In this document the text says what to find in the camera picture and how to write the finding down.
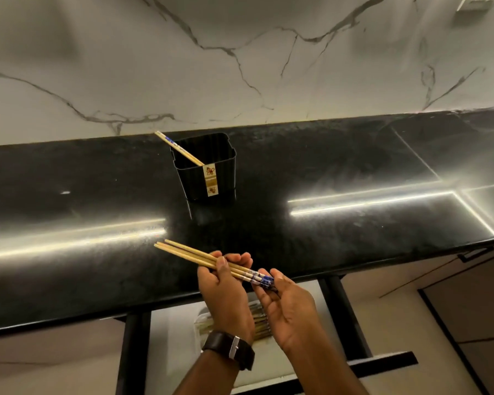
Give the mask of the person's left hand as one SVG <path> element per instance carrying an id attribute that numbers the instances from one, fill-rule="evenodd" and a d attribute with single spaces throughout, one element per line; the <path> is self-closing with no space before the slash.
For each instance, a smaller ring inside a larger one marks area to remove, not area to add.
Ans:
<path id="1" fill-rule="evenodd" d="M 214 251 L 211 254 L 216 258 L 224 256 L 227 261 L 248 269 L 253 263 L 248 252 L 223 255 L 221 251 Z M 215 330 L 236 335 L 252 345 L 255 324 L 249 309 L 248 295 L 241 281 L 232 275 L 230 267 L 229 280 L 226 282 L 220 282 L 217 271 L 210 271 L 205 266 L 198 267 L 197 276 L 198 288 L 214 320 Z"/>

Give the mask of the white wall socket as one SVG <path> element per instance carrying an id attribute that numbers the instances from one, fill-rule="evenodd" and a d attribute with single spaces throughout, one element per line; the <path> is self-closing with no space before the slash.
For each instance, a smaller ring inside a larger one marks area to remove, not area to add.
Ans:
<path id="1" fill-rule="evenodd" d="M 456 12 L 485 11 L 494 5 L 494 0 L 461 0 Z"/>

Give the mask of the beige cabinet door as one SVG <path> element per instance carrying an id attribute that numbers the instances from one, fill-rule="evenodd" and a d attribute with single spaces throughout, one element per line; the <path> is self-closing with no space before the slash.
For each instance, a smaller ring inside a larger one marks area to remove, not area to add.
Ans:
<path id="1" fill-rule="evenodd" d="M 494 395 L 494 257 L 418 292 L 482 395 Z"/>

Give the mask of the person's right hand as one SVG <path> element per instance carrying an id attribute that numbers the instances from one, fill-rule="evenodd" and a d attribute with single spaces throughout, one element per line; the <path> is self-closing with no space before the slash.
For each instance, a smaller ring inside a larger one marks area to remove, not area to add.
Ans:
<path id="1" fill-rule="evenodd" d="M 270 269 L 269 273 L 283 274 L 275 268 Z M 260 286 L 253 289 L 268 317 L 273 337 L 287 356 L 303 348 L 311 337 L 322 332 L 314 298 L 299 285 L 284 292 L 282 297 Z"/>

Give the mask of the black ribbed utensil holder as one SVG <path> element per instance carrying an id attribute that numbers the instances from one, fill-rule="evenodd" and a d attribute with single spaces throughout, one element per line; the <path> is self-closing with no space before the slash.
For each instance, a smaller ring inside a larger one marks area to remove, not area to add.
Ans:
<path id="1" fill-rule="evenodd" d="M 226 133 L 216 132 L 175 142 L 203 163 L 197 166 L 171 149 L 173 163 L 188 201 L 200 201 L 235 189 L 237 152 Z"/>

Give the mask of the person's left forearm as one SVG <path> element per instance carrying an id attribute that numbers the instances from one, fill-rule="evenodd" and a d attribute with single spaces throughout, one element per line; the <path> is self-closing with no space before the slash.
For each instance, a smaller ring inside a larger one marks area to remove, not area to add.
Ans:
<path id="1" fill-rule="evenodd" d="M 172 395 L 230 395 L 238 373 L 237 361 L 205 350 Z"/>

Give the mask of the bundle of wooden chopsticks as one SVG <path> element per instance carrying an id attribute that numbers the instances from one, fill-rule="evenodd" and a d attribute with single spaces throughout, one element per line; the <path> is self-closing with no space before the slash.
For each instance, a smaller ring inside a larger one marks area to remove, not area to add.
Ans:
<path id="1" fill-rule="evenodd" d="M 264 338 L 272 337 L 272 332 L 267 319 L 267 316 L 263 310 L 259 301 L 250 301 L 249 309 L 255 324 L 255 336 L 254 341 L 259 341 Z M 194 332 L 196 344 L 203 347 L 209 334 L 215 329 L 214 320 L 209 312 L 208 308 L 204 308 L 200 311 L 194 321 Z"/>

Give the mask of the open white drawer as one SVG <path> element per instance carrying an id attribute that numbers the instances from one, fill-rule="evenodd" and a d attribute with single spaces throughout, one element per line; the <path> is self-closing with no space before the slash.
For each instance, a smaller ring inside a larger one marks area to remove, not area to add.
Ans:
<path id="1" fill-rule="evenodd" d="M 315 299 L 321 324 L 357 377 L 368 378 L 418 365 L 413 351 L 373 354 L 341 279 L 301 281 Z M 203 302 L 155 310 L 127 318 L 116 395 L 171 395 L 200 354 L 210 319 Z M 232 395 L 303 393 L 290 362 L 273 337 L 257 339 L 252 371 L 240 372 Z"/>

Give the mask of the black wrist watch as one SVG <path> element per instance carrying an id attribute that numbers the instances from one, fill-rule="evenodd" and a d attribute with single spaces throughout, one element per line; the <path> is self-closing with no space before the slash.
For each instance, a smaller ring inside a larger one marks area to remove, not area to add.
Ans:
<path id="1" fill-rule="evenodd" d="M 201 352 L 213 351 L 237 363 L 240 371 L 251 371 L 255 352 L 244 339 L 224 331 L 213 330 L 207 336 Z"/>

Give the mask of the person's right forearm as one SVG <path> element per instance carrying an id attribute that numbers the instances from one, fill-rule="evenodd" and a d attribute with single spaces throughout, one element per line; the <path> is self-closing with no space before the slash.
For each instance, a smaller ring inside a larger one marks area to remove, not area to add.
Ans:
<path id="1" fill-rule="evenodd" d="M 294 334 L 283 350 L 304 395 L 369 395 L 323 330 Z"/>

